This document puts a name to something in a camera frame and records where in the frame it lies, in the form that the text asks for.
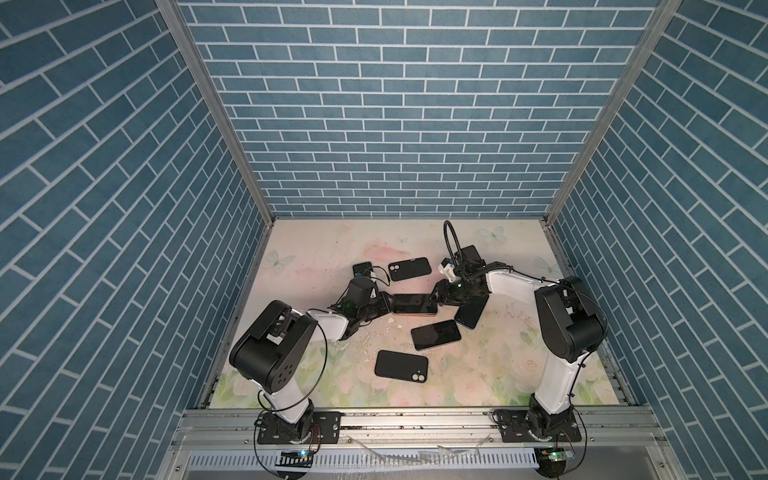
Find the light blue phone case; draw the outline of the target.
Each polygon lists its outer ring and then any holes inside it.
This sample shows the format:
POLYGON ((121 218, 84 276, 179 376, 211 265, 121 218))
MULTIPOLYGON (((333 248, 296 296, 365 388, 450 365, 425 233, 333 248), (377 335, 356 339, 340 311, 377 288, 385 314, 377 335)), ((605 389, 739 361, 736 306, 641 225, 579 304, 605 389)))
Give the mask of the light blue phone case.
POLYGON ((371 262, 361 262, 354 264, 352 270, 355 277, 370 277, 373 265, 371 262))

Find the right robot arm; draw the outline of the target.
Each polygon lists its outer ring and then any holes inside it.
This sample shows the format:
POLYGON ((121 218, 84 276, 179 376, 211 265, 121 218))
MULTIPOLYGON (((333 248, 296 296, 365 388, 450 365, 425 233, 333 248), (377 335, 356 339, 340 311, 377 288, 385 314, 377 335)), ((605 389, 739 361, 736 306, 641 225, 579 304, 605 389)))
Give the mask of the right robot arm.
POLYGON ((525 274, 502 262, 485 262, 471 245, 449 252, 434 288, 441 305, 467 306, 476 298, 504 295, 536 307, 548 357, 531 395, 526 423, 533 437, 547 440, 574 421, 573 389, 586 360, 608 333, 608 321, 576 276, 559 280, 525 274))

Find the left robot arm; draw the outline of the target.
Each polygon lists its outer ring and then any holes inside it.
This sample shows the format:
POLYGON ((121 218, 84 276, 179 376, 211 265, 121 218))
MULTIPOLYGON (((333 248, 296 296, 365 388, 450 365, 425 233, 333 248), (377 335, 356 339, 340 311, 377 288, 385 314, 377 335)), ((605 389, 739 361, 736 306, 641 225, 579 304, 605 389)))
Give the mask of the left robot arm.
POLYGON ((309 434, 314 405, 294 375, 312 342, 346 340, 361 326, 392 312, 392 295, 366 276, 348 283, 339 300, 325 309, 299 311, 271 301, 235 342, 229 364, 260 387, 262 409, 292 441, 309 434))

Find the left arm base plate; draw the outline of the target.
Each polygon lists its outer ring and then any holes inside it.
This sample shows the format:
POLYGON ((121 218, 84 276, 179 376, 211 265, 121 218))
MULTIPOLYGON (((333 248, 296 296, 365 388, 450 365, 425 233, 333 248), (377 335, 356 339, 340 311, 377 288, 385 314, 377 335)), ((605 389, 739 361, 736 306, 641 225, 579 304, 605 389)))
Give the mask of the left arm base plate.
POLYGON ((342 414, 339 411, 307 410, 297 423, 289 423, 275 413, 267 412, 257 421, 256 442, 260 445, 306 443, 311 434, 320 445, 337 444, 342 414))

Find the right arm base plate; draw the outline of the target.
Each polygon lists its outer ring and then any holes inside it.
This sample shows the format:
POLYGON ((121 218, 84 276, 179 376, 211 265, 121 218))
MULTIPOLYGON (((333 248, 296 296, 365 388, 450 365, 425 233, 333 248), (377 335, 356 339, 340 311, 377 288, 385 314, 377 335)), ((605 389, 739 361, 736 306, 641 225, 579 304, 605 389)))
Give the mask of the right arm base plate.
POLYGON ((580 423, 572 409, 550 415, 534 409, 495 409, 490 413, 504 443, 554 442, 583 440, 580 423))

